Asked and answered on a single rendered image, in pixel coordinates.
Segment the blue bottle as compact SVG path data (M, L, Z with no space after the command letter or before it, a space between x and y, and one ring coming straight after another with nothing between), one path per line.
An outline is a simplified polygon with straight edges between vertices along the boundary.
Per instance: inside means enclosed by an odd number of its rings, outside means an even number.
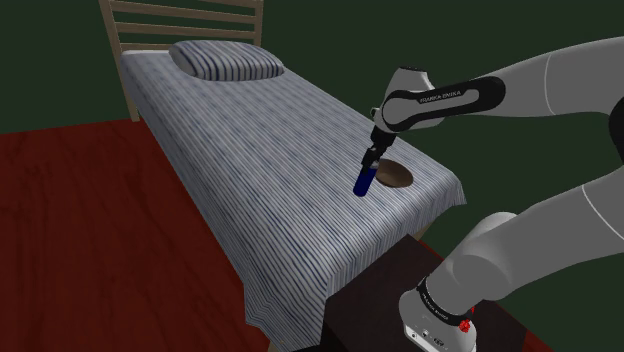
M379 162L374 161L370 166L363 166L360 170L360 173L356 179L355 185L353 187L353 193L358 197L364 197L373 180L376 177L377 171L379 168Z

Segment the brown bowl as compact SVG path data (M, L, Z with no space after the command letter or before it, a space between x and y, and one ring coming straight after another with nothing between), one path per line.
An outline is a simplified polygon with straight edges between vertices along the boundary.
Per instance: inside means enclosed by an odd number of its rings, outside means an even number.
M375 179L390 188L404 188L413 183L412 173L402 164L389 159L379 161Z

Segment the bed with striped cover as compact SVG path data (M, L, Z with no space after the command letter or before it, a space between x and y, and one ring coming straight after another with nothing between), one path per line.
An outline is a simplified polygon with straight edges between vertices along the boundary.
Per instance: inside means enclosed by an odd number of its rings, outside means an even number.
M327 299L406 235L465 201L459 179L404 141L411 186L353 193L372 122L291 70L253 81L192 77L188 40L261 47L263 0L98 0L133 120L144 120L244 286L248 324L278 352L315 346Z

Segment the dark robot stand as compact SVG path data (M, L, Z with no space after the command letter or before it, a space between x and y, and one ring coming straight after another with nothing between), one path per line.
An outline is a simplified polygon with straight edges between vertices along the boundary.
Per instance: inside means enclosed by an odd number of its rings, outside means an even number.
M423 352L405 337L398 303L440 263L422 242L401 239L328 298L316 352ZM478 304L472 326L477 352L533 352L527 329L495 303Z

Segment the striped pillow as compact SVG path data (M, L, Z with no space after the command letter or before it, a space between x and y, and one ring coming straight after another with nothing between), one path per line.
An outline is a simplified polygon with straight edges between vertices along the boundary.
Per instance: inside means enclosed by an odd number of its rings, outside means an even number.
M253 81L282 75L285 66L265 49L243 42L188 40L168 49L184 73L207 81Z

